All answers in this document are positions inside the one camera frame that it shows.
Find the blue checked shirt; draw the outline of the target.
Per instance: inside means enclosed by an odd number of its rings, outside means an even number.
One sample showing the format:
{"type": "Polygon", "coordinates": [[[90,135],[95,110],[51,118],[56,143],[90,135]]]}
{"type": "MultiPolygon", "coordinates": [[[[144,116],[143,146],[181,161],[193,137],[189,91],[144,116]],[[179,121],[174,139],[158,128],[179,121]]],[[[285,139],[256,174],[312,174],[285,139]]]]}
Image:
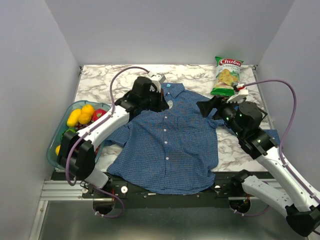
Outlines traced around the blue checked shirt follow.
{"type": "Polygon", "coordinates": [[[106,139],[122,149],[107,172],[162,195],[199,193],[215,182],[216,129],[224,122],[202,117],[197,102],[207,98],[183,84],[164,83],[162,89],[172,107],[144,110],[106,139]]]}

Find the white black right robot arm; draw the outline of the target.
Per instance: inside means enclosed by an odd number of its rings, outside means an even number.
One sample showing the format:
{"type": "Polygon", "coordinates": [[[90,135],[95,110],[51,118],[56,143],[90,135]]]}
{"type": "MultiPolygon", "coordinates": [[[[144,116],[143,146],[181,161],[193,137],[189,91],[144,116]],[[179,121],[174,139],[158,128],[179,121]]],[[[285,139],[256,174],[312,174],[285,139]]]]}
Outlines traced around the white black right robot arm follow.
{"type": "Polygon", "coordinates": [[[280,145],[260,128],[267,113],[254,102],[234,103],[223,96],[196,105],[204,118],[216,109],[212,118],[222,120],[236,135],[241,149],[268,170],[283,189],[272,187],[244,169],[232,177],[230,191],[236,196],[246,193],[257,197],[283,215],[302,237],[315,232],[320,225],[320,193],[280,157],[280,145]]]}

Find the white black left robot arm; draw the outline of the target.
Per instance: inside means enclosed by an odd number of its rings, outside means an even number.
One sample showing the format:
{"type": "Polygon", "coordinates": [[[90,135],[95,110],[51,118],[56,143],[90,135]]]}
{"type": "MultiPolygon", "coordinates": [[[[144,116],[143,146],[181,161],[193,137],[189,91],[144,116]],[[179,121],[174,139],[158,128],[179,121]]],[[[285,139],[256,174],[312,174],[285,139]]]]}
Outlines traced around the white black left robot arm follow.
{"type": "Polygon", "coordinates": [[[132,89],[115,101],[115,106],[89,126],[63,135],[57,163],[79,181],[93,185],[101,198],[111,191],[109,177],[96,167],[95,151],[119,127],[131,121],[142,111],[163,112],[169,108],[161,84],[163,74],[139,76],[132,89]]]}

